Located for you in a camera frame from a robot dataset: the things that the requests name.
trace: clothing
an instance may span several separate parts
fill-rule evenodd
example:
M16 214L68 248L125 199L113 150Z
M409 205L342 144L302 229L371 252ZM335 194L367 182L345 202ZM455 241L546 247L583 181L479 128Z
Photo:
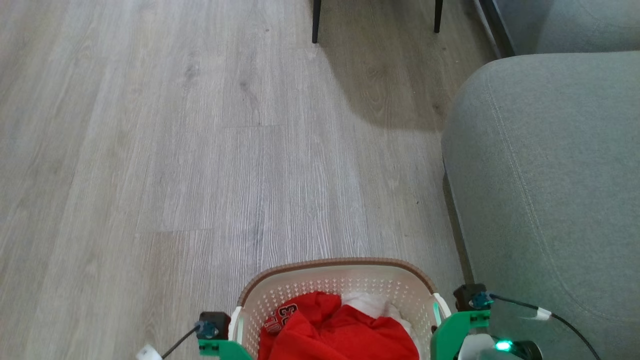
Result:
M370 316L389 312L387 302L365 295L314 292L282 304L261 330L258 360L418 360L403 325Z

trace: floor plank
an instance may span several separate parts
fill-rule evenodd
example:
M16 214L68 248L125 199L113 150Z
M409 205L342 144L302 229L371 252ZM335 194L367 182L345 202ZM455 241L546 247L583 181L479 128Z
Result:
M272 266L463 280L440 133L467 0L0 3L0 358L131 358ZM177 358L197 356L193 344Z

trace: chair leg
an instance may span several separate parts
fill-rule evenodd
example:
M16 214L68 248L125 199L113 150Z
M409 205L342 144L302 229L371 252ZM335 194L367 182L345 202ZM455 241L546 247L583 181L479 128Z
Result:
M318 27L320 25L320 5L322 0L314 0L314 25L311 34L311 42L317 44L318 42Z
M442 19L442 2L444 0L436 0L436 17L433 21L433 32L440 32L440 19Z

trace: laundry basket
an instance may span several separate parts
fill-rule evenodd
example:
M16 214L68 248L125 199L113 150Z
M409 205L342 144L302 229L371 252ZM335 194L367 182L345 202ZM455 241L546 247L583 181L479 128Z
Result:
M229 325L229 340L256 359L260 328L284 302L313 291L336 295L365 292L382 295L396 306L429 353L433 325L451 315L431 279L400 260L342 258L279 266L262 272L244 288Z

